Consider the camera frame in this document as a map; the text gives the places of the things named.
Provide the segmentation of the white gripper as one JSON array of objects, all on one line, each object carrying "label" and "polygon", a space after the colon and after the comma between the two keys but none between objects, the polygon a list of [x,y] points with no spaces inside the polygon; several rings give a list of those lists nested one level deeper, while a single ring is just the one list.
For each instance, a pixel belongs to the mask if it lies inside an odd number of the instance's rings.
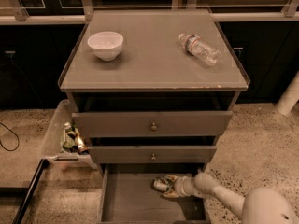
[{"label": "white gripper", "polygon": [[175,182],[175,190],[170,189],[162,194],[165,198],[189,197],[196,192],[192,177],[167,175],[165,178],[172,183]]}]

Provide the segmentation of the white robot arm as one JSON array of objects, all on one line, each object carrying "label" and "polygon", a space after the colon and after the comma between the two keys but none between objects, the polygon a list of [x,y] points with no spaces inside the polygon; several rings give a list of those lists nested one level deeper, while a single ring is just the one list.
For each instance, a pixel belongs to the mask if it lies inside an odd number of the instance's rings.
[{"label": "white robot arm", "polygon": [[212,196],[229,209],[242,224],[299,224],[292,206],[277,191],[258,187],[245,197],[220,185],[211,175],[195,177],[166,175],[153,181],[165,198]]}]

